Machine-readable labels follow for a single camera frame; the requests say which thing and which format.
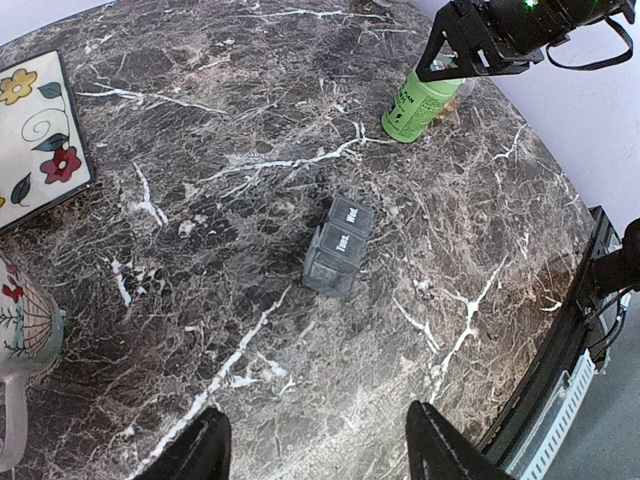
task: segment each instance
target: white plastic grate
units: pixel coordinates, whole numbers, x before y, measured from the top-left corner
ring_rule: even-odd
[[[561,399],[560,408],[556,410],[557,414],[555,415],[553,423],[547,430],[542,442],[540,442],[537,451],[531,457],[531,462],[529,462],[522,475],[519,476],[520,480],[542,480],[544,478],[545,473],[547,473],[547,470],[551,466],[551,462],[560,450],[560,446],[567,436],[573,420],[576,418],[580,405],[593,380],[595,369],[589,351],[586,350],[578,360],[573,375],[568,380],[568,387],[559,388],[555,392],[555,395],[549,400],[546,413],[551,413],[552,410],[550,406],[558,399]],[[544,433],[540,431],[536,432],[542,423],[547,423],[544,422],[544,415],[543,418],[539,420],[537,428],[534,429],[533,434],[537,433],[536,436]]]

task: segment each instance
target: gray floor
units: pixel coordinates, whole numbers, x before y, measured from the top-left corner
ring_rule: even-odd
[[[640,479],[640,295],[545,480]]]

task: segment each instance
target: green spray bottle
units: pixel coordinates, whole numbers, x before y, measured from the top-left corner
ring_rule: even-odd
[[[463,78],[424,83],[413,69],[393,105],[382,115],[382,128],[401,143],[411,143],[438,116],[455,95]]]

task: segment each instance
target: marble tabletop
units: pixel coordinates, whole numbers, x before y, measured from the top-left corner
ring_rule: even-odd
[[[69,313],[15,478],[131,478],[206,405],[234,479],[407,478],[414,399],[479,439],[592,222],[490,81],[390,142],[428,32],[365,0],[120,0],[0,48],[62,53],[97,175],[2,241]],[[377,213],[349,300],[300,282],[338,193]]]

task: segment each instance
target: black metal bracket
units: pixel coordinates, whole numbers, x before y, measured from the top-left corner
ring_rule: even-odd
[[[584,287],[578,301],[588,310],[607,295],[625,289],[640,290],[640,219],[631,222],[612,248],[602,245],[588,266]]]
[[[616,256],[615,251],[621,247],[621,242],[613,225],[606,218],[602,207],[592,209],[591,214],[597,221],[593,232],[591,255],[585,264],[585,272],[576,288],[574,298],[583,319],[591,319],[593,323],[598,320],[594,313],[608,293],[603,292],[598,285],[594,264],[602,262],[605,258],[611,259]]]
[[[432,70],[431,65],[448,42],[457,68]],[[427,47],[416,67],[422,82],[485,75],[514,75],[544,60],[540,49],[523,55],[500,38],[481,0],[453,0],[436,14]]]

